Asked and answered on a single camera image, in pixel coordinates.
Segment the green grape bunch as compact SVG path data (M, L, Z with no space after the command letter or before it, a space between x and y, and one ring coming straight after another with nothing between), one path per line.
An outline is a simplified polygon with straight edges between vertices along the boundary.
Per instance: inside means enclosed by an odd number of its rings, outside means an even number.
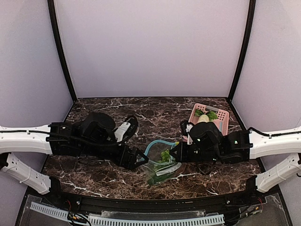
M169 149L166 149L160 154L161 159L157 161L160 164L168 164L171 162L171 156L169 154Z

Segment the clear zip top bag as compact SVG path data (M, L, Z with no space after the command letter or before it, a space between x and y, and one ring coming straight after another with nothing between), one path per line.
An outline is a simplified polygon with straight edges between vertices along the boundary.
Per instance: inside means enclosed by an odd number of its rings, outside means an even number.
M170 155L170 150L178 145L177 142L154 140L148 144L144 154L149 158L143 165L146 183L153 186L175 178L185 171L186 164L176 162Z

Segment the green cucumber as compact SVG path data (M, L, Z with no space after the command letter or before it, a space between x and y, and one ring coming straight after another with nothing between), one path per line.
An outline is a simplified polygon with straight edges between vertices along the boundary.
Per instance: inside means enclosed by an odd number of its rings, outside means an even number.
M146 177L146 183L152 186L164 182L169 178L172 178L181 166L181 163L170 165L154 165L154 168Z

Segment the pink plastic basket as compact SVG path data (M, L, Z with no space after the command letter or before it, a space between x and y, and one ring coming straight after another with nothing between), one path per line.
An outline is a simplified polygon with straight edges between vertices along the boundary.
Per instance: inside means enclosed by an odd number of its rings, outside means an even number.
M230 117L228 111L196 103L190 114L188 122L197 124L198 122L200 122L200 117L202 118L202 121L204 121L205 117L203 117L203 115L206 115L208 117L208 121L213 122L224 136L228 134Z

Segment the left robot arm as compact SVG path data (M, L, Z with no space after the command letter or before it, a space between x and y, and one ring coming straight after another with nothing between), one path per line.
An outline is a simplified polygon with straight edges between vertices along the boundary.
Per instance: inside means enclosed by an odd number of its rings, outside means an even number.
M87 155L133 170L149 161L138 148L126 144L137 129L138 120L134 115L116 127L109 115L95 112L77 123L53 122L31 128L1 127L0 170L41 195L57 194L61 190L58 179L33 170L14 153Z

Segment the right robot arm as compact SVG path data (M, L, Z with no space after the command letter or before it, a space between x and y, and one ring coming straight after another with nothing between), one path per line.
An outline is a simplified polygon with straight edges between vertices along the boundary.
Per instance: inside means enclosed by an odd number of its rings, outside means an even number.
M176 162L219 161L226 164L247 162L263 156L288 154L268 171L249 178L246 190L265 193L272 187L301 175L301 129L261 132L250 127L223 135L213 122L181 124L186 142L180 142L169 154Z

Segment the black front table rail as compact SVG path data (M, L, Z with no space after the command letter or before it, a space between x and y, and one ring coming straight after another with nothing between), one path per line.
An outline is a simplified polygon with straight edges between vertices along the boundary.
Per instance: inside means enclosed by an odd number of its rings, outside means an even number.
M167 213L204 210L210 212L237 212L241 207L258 203L255 195L238 192L204 198L175 200L125 200L99 198L61 192L46 195L46 199L57 207L82 213L101 213L103 211Z

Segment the right black frame post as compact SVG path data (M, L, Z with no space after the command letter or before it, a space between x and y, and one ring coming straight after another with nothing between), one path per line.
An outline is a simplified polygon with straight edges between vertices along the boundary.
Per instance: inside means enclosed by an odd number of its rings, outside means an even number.
M243 36L243 41L241 45L241 50L240 54L238 57L238 63L237 67L234 73L234 78L231 84L231 88L228 94L228 102L229 104L232 104L238 82L240 79L240 75L243 69L247 49L248 49L248 44L251 36L251 31L252 31L252 26L253 26L253 18L254 18L254 13L255 13L255 7L256 7L256 0L249 0L249 6L248 6L248 12L247 12L247 18L246 18L246 25L245 25L245 31L244 31L244 36Z

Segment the black frame post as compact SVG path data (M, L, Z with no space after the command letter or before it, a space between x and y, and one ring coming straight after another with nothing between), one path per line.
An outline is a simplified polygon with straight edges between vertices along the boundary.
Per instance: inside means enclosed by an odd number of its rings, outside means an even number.
M245 25L245 31L244 31L244 36L243 36L243 41L241 45L241 50L240 54L238 57L238 63L237 67L234 73L234 78L231 84L231 88L228 94L228 102L229 104L232 104L238 82L240 79L240 75L243 69L247 49L248 49L248 44L251 36L251 31L252 31L252 26L253 26L253 18L254 18L254 13L255 13L255 7L256 7L256 0L249 0L249 6L248 6L248 12L247 12L247 18L246 18L246 25Z
M65 58L64 50L63 50L63 45L62 45L62 41L61 41L58 20L57 20L56 10L55 10L55 1L47 0L47 3L48 3L48 11L49 11L49 17L50 17L53 37L55 40L55 46L56 46L56 50L58 53L61 69L63 71L64 79L65 79L69 94L71 96L72 102L75 103L78 98L77 98L75 88L74 88L72 80L71 80L71 76L69 73L67 61Z

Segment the left black frame post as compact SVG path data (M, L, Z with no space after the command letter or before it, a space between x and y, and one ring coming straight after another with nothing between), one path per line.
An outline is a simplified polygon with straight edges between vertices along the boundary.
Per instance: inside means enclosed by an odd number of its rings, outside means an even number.
M78 98L77 98L75 88L74 88L72 80L71 80L71 76L69 73L67 61L65 58L64 50L63 50L63 45L62 45L62 41L61 41L58 20L57 20L56 10L55 10L55 1L47 0L47 3L48 3L48 11L49 11L49 17L50 17L53 37L55 40L55 46L56 46L56 50L58 53L61 69L63 71L64 79L65 79L69 94L71 96L72 102L75 103Z

